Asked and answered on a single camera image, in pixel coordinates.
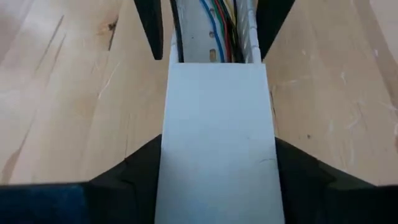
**yellow wire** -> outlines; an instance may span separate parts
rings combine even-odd
[[[235,24],[235,14],[234,14],[234,7],[231,7],[231,2],[230,2],[230,0],[223,0],[224,1],[224,4],[226,5],[226,10],[228,11],[228,14],[229,14],[229,16],[231,16],[231,19],[232,19],[232,22],[233,22],[233,24],[234,25],[236,25]]]

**wooden floor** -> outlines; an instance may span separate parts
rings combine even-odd
[[[161,133],[162,4],[157,62],[133,0],[0,0],[2,184],[87,180]],[[266,58],[276,135],[382,185],[398,184],[397,8],[296,0]]]

